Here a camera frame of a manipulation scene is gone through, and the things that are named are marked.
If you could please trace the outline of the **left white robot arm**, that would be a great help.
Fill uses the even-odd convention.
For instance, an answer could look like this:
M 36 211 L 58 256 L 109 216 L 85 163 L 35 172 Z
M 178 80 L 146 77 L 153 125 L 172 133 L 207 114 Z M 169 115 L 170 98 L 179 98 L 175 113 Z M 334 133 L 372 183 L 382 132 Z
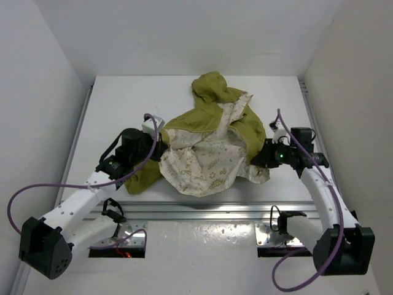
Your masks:
M 123 212 L 104 208 L 101 217 L 81 225 L 100 202 L 116 204 L 114 194 L 148 160 L 160 161 L 168 148 L 160 128 L 126 128 L 103 152 L 83 186 L 41 218 L 30 217 L 21 228 L 18 257 L 50 280 L 69 267 L 74 256 L 126 224 Z

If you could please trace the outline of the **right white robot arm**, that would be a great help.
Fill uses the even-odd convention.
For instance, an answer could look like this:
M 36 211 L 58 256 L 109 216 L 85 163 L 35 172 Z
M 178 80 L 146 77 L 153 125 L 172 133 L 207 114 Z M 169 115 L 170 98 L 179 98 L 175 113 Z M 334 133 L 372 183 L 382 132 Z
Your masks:
M 325 276 L 364 275 L 368 271 L 375 235 L 348 210 L 332 179 L 326 156 L 314 151 L 315 131 L 295 127 L 289 133 L 270 124 L 274 132 L 251 163 L 262 168 L 288 165 L 307 188 L 317 209 L 321 227 L 302 211 L 278 212 L 272 232 L 297 238 L 312 254 L 316 270 Z

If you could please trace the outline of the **olive green hooded jacket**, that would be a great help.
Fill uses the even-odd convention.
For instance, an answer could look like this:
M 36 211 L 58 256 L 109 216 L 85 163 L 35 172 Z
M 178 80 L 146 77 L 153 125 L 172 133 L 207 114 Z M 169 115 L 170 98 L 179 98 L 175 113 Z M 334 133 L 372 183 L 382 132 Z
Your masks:
M 140 194 L 165 178 L 181 194 L 206 197 L 229 189 L 237 177 L 256 184 L 270 171 L 251 164 L 267 137 L 251 109 L 252 95 L 227 85 L 217 71 L 192 82 L 195 107 L 170 120 L 161 135 L 168 149 L 126 180 L 129 194 Z

